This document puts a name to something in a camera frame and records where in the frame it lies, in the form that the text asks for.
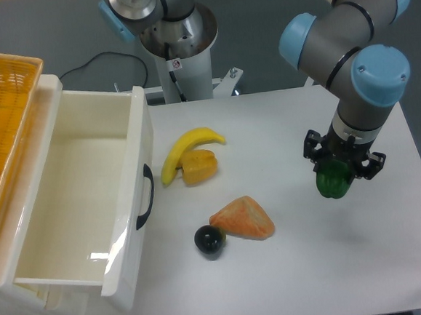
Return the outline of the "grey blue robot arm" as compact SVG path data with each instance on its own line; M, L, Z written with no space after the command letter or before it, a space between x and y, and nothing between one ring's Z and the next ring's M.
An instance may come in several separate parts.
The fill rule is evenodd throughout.
M373 44L410 0L327 0L323 18L302 13L283 30L278 51L339 100L325 135L311 130L303 154L313 162L318 188L372 179L385 164L374 143L410 77L402 52ZM196 0L101 0L110 29L125 41L139 39L152 55L167 103L210 99L210 49L217 38L214 15Z

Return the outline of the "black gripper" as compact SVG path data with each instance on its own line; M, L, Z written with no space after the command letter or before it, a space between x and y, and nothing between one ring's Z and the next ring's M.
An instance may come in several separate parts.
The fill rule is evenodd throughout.
M314 172L317 172L323 163L336 160L348 165L350 184L355 179L373 179L382 170L386 161L384 153L369 152L372 142L358 143L358 139L353 135L343 140L333 129L325 136L321 136L313 129L308 130L303 145L303 157L313 164Z

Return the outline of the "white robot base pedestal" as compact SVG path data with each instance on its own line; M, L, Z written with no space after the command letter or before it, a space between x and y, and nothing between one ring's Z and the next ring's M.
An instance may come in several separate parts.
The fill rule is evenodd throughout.
M139 35L154 59L165 103L208 100L236 92L242 69L230 68L224 77L213 77L211 49L217 34L212 11L197 3L185 19L159 20Z

